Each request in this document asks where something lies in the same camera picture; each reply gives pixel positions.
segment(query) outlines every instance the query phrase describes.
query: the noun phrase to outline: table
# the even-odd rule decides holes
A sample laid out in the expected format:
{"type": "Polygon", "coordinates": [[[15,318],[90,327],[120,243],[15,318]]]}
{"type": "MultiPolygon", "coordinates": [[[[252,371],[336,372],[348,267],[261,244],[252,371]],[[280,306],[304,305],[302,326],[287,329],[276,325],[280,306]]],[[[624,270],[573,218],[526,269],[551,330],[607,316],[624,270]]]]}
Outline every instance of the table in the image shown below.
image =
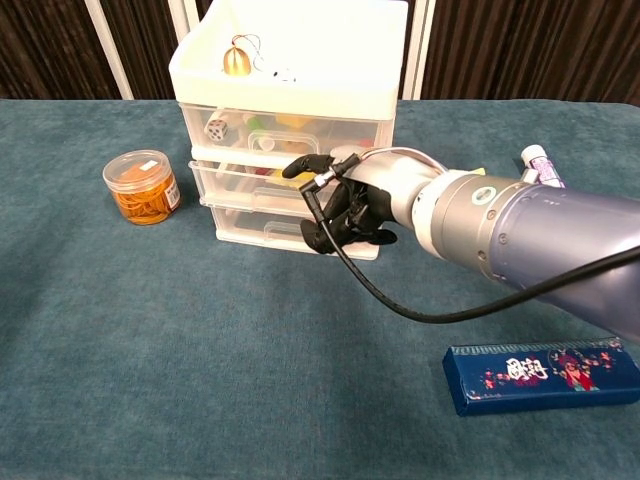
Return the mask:
{"type": "MultiPolygon", "coordinates": [[[[400,102],[394,144],[637,196],[640,109],[400,102]]],[[[601,338],[540,302],[450,326],[398,317],[337,258],[217,241],[172,101],[0,101],[0,476],[126,479],[637,478],[640,405],[456,416],[449,345],[601,338]],[[101,178],[152,148],[183,205],[127,223],[101,178]]],[[[508,293],[412,233],[358,262],[415,309],[508,293]]],[[[638,346],[627,344],[640,359],[638,346]]]]}

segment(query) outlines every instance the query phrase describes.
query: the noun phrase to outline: white storage box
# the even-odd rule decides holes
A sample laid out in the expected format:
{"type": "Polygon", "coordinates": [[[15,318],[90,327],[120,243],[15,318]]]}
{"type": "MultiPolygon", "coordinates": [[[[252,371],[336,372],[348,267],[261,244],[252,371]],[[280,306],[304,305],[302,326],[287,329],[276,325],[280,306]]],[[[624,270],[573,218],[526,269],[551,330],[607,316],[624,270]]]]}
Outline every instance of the white storage box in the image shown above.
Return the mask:
{"type": "MultiPolygon", "coordinates": [[[[313,253],[300,231],[303,218],[313,219],[298,191],[301,180],[283,179],[275,171],[244,165],[198,160],[189,166],[200,203],[213,213],[218,239],[313,253]]],[[[332,191],[330,186],[320,192],[323,206],[332,191]]],[[[361,243],[348,245],[345,251],[353,258],[373,260],[379,247],[361,243]]]]}
{"type": "Polygon", "coordinates": [[[283,168],[299,152],[391,145],[406,15],[389,0],[216,0],[169,66],[192,156],[283,168]],[[247,34],[252,72],[228,75],[224,54],[247,34]]]}

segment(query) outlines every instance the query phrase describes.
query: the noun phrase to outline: dark curtain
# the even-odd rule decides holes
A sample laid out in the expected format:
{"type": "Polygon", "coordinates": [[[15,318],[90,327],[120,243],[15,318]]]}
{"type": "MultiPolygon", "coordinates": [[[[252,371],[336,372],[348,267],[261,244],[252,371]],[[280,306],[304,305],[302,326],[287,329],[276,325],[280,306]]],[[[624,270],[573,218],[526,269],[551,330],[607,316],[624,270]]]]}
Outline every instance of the dark curtain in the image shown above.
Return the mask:
{"type": "Polygon", "coordinates": [[[422,98],[640,105],[638,0],[442,0],[422,98]]]}
{"type": "Polygon", "coordinates": [[[175,98],[169,61],[178,46],[165,0],[101,0],[134,98],[175,98]]]}
{"type": "Polygon", "coordinates": [[[0,45],[0,98],[120,98],[83,0],[0,1],[0,45]]]}
{"type": "MultiPolygon", "coordinates": [[[[198,14],[200,16],[200,20],[204,17],[207,10],[213,3],[214,0],[196,0],[196,6],[198,8],[198,14]]],[[[407,27],[406,34],[404,40],[404,60],[402,62],[402,70],[400,71],[400,90],[398,92],[398,97],[402,96],[402,86],[404,85],[404,77],[407,69],[407,55],[409,53],[409,40],[411,39],[411,25],[413,22],[413,12],[416,6],[416,0],[398,0],[403,1],[408,4],[408,13],[407,13],[407,27]]]]}

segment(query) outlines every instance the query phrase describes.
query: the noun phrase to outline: gold bell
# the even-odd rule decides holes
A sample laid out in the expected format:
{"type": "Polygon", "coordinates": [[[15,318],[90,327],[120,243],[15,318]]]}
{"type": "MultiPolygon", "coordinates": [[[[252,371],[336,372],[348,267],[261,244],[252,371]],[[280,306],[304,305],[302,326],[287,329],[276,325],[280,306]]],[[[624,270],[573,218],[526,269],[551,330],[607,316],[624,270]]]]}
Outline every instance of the gold bell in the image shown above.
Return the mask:
{"type": "Polygon", "coordinates": [[[224,54],[224,71],[228,75],[242,77],[251,73],[251,60],[244,50],[233,46],[224,54]]]}

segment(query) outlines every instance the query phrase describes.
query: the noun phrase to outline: blue rectangular box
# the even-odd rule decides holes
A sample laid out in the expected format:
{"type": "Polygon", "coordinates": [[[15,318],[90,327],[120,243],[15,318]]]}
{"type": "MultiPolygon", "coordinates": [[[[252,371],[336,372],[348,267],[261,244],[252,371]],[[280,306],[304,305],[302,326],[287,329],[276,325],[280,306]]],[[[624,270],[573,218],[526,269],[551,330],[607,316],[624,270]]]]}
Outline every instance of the blue rectangular box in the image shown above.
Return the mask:
{"type": "Polygon", "coordinates": [[[452,346],[442,363],[460,416],[640,399],[640,370],[615,337],[452,346]]]}

